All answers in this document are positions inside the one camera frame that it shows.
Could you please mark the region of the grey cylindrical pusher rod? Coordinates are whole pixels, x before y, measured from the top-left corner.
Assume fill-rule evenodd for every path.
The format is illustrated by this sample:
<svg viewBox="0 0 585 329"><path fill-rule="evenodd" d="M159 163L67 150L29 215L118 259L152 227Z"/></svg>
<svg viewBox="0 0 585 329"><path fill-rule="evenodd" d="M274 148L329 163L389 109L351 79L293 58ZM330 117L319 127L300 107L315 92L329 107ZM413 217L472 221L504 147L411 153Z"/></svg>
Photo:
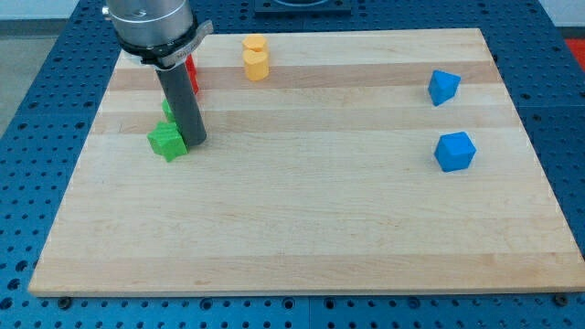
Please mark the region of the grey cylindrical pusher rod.
<svg viewBox="0 0 585 329"><path fill-rule="evenodd" d="M185 64L158 70L157 77L187 147L202 144L207 132Z"/></svg>

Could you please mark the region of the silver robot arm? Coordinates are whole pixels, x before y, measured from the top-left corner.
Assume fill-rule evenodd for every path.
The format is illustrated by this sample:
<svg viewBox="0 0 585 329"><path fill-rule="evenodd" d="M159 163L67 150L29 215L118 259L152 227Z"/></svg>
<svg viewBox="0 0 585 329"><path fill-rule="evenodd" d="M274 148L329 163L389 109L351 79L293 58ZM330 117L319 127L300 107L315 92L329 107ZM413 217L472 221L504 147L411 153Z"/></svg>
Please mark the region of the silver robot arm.
<svg viewBox="0 0 585 329"><path fill-rule="evenodd" d="M207 132L186 60L214 32L213 23L198 22L188 0L106 0L102 14L122 49L156 70L186 145L203 143Z"/></svg>

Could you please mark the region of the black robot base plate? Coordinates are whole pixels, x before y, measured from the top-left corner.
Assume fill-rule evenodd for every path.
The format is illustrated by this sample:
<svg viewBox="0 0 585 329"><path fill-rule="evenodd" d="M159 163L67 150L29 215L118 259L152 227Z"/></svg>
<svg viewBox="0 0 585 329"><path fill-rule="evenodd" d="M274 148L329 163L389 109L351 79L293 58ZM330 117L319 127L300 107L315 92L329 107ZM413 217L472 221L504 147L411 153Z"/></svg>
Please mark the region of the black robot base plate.
<svg viewBox="0 0 585 329"><path fill-rule="evenodd" d="M352 0L252 0L256 16L350 15Z"/></svg>

